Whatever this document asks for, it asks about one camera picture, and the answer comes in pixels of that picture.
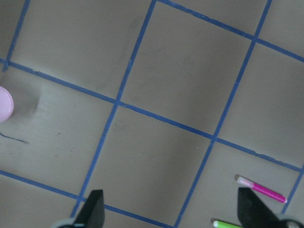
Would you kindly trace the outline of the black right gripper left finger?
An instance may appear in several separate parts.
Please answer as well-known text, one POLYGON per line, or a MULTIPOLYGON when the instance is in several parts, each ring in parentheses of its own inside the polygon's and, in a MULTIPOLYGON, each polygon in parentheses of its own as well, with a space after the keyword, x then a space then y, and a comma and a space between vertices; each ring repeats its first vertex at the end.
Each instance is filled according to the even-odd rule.
POLYGON ((103 190, 90 192, 72 225, 103 225, 105 222, 103 190))

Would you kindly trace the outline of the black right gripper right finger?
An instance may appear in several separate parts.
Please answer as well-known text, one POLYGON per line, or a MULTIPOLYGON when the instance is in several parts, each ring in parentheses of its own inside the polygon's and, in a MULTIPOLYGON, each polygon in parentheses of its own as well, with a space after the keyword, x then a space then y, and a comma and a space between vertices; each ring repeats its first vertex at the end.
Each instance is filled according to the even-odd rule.
POLYGON ((242 226, 276 226, 278 217, 250 189, 238 188, 237 217, 242 226))

